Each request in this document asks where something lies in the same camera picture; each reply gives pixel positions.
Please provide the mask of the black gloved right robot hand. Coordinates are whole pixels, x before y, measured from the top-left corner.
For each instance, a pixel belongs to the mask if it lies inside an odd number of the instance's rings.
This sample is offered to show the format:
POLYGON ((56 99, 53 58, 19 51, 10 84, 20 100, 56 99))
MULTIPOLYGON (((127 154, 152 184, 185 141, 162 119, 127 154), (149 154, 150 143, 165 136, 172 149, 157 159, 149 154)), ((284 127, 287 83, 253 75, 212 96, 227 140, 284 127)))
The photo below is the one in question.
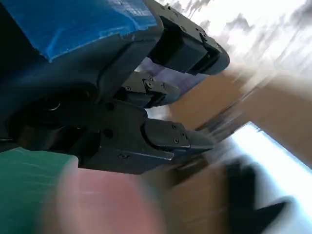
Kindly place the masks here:
POLYGON ((283 199, 256 208, 256 186, 259 173, 255 166, 244 165, 240 159, 226 164, 227 214, 230 234, 263 234, 292 206, 292 201, 283 199))

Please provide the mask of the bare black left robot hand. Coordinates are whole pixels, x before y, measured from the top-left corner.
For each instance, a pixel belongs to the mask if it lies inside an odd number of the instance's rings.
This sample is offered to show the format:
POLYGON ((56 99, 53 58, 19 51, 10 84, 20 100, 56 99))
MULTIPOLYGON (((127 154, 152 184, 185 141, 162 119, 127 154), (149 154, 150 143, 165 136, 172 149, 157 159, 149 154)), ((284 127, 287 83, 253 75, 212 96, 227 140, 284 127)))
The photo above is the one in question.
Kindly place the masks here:
POLYGON ((154 0, 3 0, 0 149, 73 155, 85 169, 139 175, 212 149, 202 133, 150 119, 179 89, 144 59, 190 75, 230 63, 205 31, 154 0))

